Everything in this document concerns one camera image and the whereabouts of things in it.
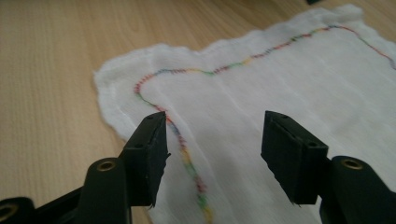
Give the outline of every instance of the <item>embroidered line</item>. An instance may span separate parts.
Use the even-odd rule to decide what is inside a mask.
[[[148,74],[145,75],[144,77],[142,77],[134,86],[134,93],[135,95],[141,99],[142,101],[144,101],[146,104],[154,107],[156,110],[158,111],[166,111],[165,108],[161,107],[160,105],[156,105],[152,102],[150,102],[149,100],[147,100],[141,92],[141,88],[144,84],[146,84],[149,80],[151,80],[154,77],[157,76],[161,76],[161,75],[165,75],[165,74],[171,74],[171,75],[176,75],[176,74],[188,74],[188,73],[201,73],[207,76],[214,76],[214,75],[218,75],[222,72],[226,72],[230,69],[233,69],[235,67],[240,67],[240,66],[244,66],[244,65],[248,65],[249,63],[253,62],[254,60],[258,60],[261,58],[264,58],[268,55],[270,55],[273,51],[276,50],[280,50],[283,49],[287,46],[290,46],[291,44],[304,39],[304,38],[309,38],[312,37],[314,34],[316,33],[322,33],[322,32],[327,32],[330,31],[331,29],[341,29],[341,30],[346,30],[349,31],[351,33],[353,33],[361,42],[363,42],[366,46],[368,46],[369,48],[373,49],[378,55],[388,59],[389,61],[389,65],[392,69],[396,70],[396,64],[394,62],[394,60],[392,58],[390,58],[388,55],[386,55],[385,53],[381,52],[379,49],[375,48],[374,46],[372,46],[371,44],[369,44],[366,40],[364,40],[360,34],[358,34],[356,31],[347,28],[345,26],[340,26],[340,25],[329,25],[327,27],[322,27],[322,28],[318,28],[315,30],[312,30],[311,32],[307,33],[307,34],[303,34],[303,35],[297,35],[292,37],[288,42],[285,42],[283,44],[277,45],[275,47],[269,48],[265,51],[263,51],[262,53],[259,54],[254,54],[251,55],[249,57],[247,57],[246,59],[244,59],[241,62],[238,63],[230,63],[228,65],[222,66],[222,67],[218,67],[213,71],[205,71],[199,68],[179,68],[179,69],[161,69],[158,70],[157,72],[153,73],[153,74]],[[192,177],[192,179],[195,182],[195,186],[197,188],[197,202],[198,205],[200,206],[204,217],[205,217],[205,221],[207,224],[211,224],[213,223],[213,211],[210,208],[208,202],[207,202],[207,197],[206,197],[206,185],[203,181],[203,179],[199,176],[197,170],[195,169],[193,162],[191,160],[191,156],[189,153],[189,149],[187,147],[186,144],[186,140],[184,139],[183,135],[181,134],[179,128],[176,126],[176,124],[171,120],[171,118],[166,114],[166,123],[167,125],[170,127],[170,129],[172,130],[172,132],[175,134],[175,136],[177,137],[179,146],[180,146],[180,152],[182,155],[182,160],[183,160],[183,164],[187,170],[187,172],[189,173],[189,175]]]

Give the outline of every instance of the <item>white cloth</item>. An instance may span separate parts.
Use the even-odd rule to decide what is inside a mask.
[[[134,85],[162,69],[215,71],[328,25],[348,27],[391,58],[396,46],[362,21],[352,5],[312,9],[265,31],[220,40],[201,51],[164,44],[132,51],[95,73],[103,116],[127,140],[143,117],[157,112]],[[214,76],[165,73],[147,81],[142,95],[166,108],[207,185],[213,223],[320,223],[318,205],[292,205],[261,158],[264,111],[287,114],[330,147],[329,158],[368,162],[396,190],[396,70],[389,60],[345,29],[298,38],[248,64]],[[167,161],[155,224],[204,223],[196,187],[168,129]]]

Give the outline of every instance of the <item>wooden table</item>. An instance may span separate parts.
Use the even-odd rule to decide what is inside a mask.
[[[396,1],[0,0],[0,200],[36,206],[83,184],[87,168],[123,142],[101,118],[92,72],[157,43],[202,49],[313,7],[346,3],[396,41]],[[149,223],[145,208],[135,223]]]

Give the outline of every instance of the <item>colorful stitching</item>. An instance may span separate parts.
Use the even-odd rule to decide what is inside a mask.
[[[373,49],[380,56],[387,58],[389,60],[390,67],[393,68],[394,70],[396,70],[396,64],[395,64],[395,62],[393,61],[392,58],[390,58],[388,55],[386,55],[383,52],[381,52],[379,49],[376,49],[375,47],[370,45],[356,31],[354,31],[354,30],[352,30],[350,28],[347,28],[345,26],[329,25],[327,27],[318,28],[316,30],[313,30],[313,31],[311,31],[311,32],[309,32],[307,34],[294,36],[288,42],[280,44],[280,45],[275,46],[273,48],[267,49],[263,53],[251,55],[251,56],[247,57],[245,60],[243,60],[243,61],[241,61],[239,63],[231,63],[231,64],[228,64],[228,65],[219,67],[219,68],[217,68],[217,69],[215,69],[213,71],[204,71],[204,70],[201,70],[199,68],[161,69],[161,70],[159,70],[159,71],[157,71],[157,72],[155,72],[153,74],[149,74],[149,75],[146,75],[146,76],[142,77],[139,80],[139,82],[137,82],[135,84],[134,93],[136,94],[136,96],[139,99],[143,100],[148,105],[154,107],[158,111],[166,111],[165,108],[163,108],[163,107],[161,107],[159,105],[155,105],[154,103],[146,100],[143,97],[142,93],[141,93],[142,86],[144,84],[146,84],[149,80],[151,80],[154,77],[157,77],[159,75],[164,75],[164,74],[186,74],[186,73],[194,73],[194,72],[195,73],[202,73],[202,74],[205,74],[207,76],[214,76],[214,75],[220,74],[222,72],[225,72],[227,70],[233,69],[235,67],[247,65],[247,64],[251,63],[252,61],[254,61],[256,59],[260,59],[260,58],[266,57],[269,54],[271,54],[273,51],[278,50],[278,49],[283,49],[286,46],[290,46],[292,43],[297,42],[300,39],[312,37],[312,35],[314,35],[316,33],[330,31],[331,29],[342,29],[342,30],[346,30],[346,31],[349,31],[349,32],[353,33],[366,46],[368,46],[371,49]],[[191,156],[190,156],[189,150],[187,148],[186,140],[181,135],[180,130],[178,129],[176,124],[170,119],[170,117],[168,115],[166,115],[166,123],[170,127],[172,132],[177,136],[177,140],[178,140],[178,142],[180,144],[180,152],[181,152],[181,155],[182,155],[182,158],[183,158],[183,164],[186,167],[187,172],[190,174],[190,176],[195,181],[195,185],[196,185],[196,188],[197,188],[197,191],[198,191],[198,194],[197,194],[198,204],[199,204],[202,212],[204,213],[206,223],[207,224],[211,224],[213,222],[213,212],[212,212],[212,209],[209,207],[208,202],[207,202],[206,185],[205,185],[203,179],[198,175],[198,172],[196,171],[196,169],[195,169],[195,167],[194,167],[194,165],[192,163]]]

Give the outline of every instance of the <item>table surface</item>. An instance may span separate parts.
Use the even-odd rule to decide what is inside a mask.
[[[203,49],[347,3],[396,41],[394,0],[0,1],[0,200],[48,203],[80,187],[94,161],[119,155],[124,142],[104,123],[92,80],[105,61],[158,43]],[[134,223],[150,223],[146,208],[134,208]]]

